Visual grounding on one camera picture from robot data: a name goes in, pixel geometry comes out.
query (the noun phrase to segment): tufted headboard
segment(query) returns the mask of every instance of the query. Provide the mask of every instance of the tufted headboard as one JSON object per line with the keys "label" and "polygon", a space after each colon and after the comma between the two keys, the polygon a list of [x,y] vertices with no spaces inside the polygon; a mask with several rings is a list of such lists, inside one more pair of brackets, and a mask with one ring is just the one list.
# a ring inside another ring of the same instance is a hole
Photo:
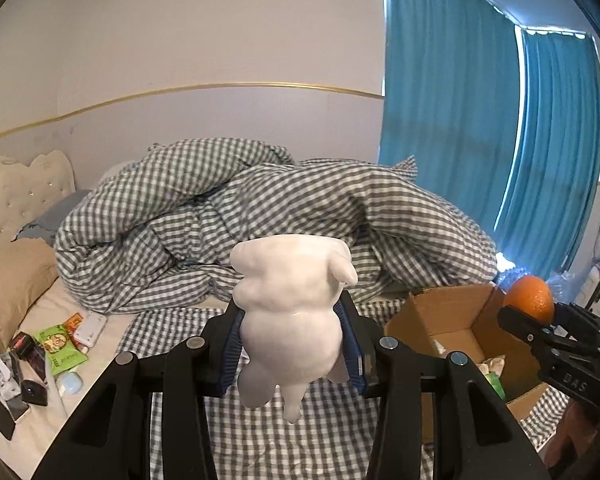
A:
{"label": "tufted headboard", "polygon": [[0,244],[74,191],[74,172],[63,152],[37,156],[30,166],[0,160]]}

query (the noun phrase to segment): checkered blanket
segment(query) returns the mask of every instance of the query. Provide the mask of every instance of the checkered blanket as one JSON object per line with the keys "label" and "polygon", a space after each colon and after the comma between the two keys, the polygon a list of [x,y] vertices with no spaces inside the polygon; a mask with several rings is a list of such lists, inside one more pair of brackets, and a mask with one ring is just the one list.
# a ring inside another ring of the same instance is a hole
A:
{"label": "checkered blanket", "polygon": [[296,164],[284,148],[243,139],[157,146],[104,181],[56,235],[58,273],[101,313],[228,301],[241,278],[240,241],[275,234],[340,238],[368,301],[407,288],[483,283],[494,245],[455,206],[413,183],[415,164],[354,160]]}
{"label": "checkered blanket", "polygon": [[[404,300],[360,303],[358,311],[381,326]],[[127,329],[119,351],[146,357],[167,352],[192,335],[199,335],[220,309],[165,308],[143,312]],[[248,358],[243,354],[238,371]],[[555,431],[568,398],[549,388],[522,422],[539,449]],[[364,478],[378,418],[377,399],[363,399],[348,384],[322,378],[307,388],[302,417],[295,424],[282,418],[283,399],[276,389],[264,407],[247,410],[240,405],[235,383],[222,399],[205,399],[206,416],[218,478],[236,479],[355,479]],[[160,414],[162,395],[152,406],[151,478],[162,474]],[[422,447],[420,479],[433,472],[432,446]]]}

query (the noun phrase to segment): blue gripper pad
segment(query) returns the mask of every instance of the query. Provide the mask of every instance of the blue gripper pad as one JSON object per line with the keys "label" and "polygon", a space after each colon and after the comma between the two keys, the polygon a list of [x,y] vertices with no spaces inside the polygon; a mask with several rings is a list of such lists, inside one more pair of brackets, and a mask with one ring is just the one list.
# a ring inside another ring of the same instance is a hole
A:
{"label": "blue gripper pad", "polygon": [[237,309],[235,314],[234,323],[229,330],[226,342],[224,343],[224,349],[222,350],[222,369],[220,371],[220,377],[218,378],[219,389],[221,395],[224,395],[234,383],[235,371],[238,368],[238,361],[240,360],[240,354],[242,353],[242,341],[240,340],[240,324],[244,318],[244,311]]}
{"label": "blue gripper pad", "polygon": [[344,362],[347,365],[347,372],[349,373],[349,384],[360,395],[364,395],[366,380],[362,370],[362,350],[358,345],[353,328],[340,300],[333,305],[333,311],[340,319],[340,326],[342,327],[342,353],[344,354]]}

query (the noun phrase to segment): open box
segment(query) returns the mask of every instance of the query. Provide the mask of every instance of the open box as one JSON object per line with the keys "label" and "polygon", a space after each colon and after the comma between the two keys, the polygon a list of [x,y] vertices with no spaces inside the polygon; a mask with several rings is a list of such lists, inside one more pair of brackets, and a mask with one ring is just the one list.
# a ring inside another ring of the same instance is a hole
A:
{"label": "open box", "polygon": [[[539,365],[528,345],[505,332],[496,314],[504,292],[492,283],[428,288],[410,296],[384,327],[421,354],[439,356],[433,340],[449,352],[460,350],[476,364],[505,356],[500,382],[507,407],[517,420],[526,418],[546,384],[538,380]],[[430,394],[422,396],[422,441],[433,441],[433,405]]]}

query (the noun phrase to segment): teal curtain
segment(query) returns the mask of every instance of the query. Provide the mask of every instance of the teal curtain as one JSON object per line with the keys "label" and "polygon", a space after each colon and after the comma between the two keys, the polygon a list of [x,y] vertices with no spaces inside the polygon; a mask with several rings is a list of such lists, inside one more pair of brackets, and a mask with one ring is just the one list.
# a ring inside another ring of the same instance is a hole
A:
{"label": "teal curtain", "polygon": [[514,25],[485,0],[388,0],[380,164],[415,155],[417,184],[488,233],[511,170]]}
{"label": "teal curtain", "polygon": [[600,174],[600,65],[593,39],[521,31],[522,135],[494,238],[511,261],[547,278],[568,268]]}

